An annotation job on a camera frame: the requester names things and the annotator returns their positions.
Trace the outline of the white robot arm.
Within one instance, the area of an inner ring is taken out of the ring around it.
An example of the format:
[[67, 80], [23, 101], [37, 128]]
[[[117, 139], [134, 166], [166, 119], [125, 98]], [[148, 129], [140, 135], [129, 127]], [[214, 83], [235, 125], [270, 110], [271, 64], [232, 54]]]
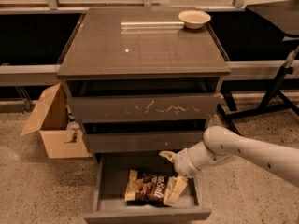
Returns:
[[240, 136], [221, 126], [207, 128], [203, 140], [180, 152], [161, 151], [159, 155], [174, 166], [177, 177], [167, 185], [165, 205], [172, 206], [186, 189], [189, 179], [208, 166], [224, 164], [234, 155], [299, 186], [299, 150]]

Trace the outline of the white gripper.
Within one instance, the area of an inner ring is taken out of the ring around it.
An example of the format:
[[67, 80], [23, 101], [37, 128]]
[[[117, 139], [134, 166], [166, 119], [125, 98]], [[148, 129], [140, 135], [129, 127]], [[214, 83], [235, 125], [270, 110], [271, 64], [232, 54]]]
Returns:
[[161, 151], [159, 155], [173, 163], [175, 171], [179, 174], [178, 177], [170, 177], [168, 179], [164, 193], [163, 204], [166, 206], [173, 206], [182, 192], [186, 189], [188, 179], [192, 179], [198, 175], [199, 170], [192, 163], [187, 148], [182, 149], [177, 154], [172, 151]]

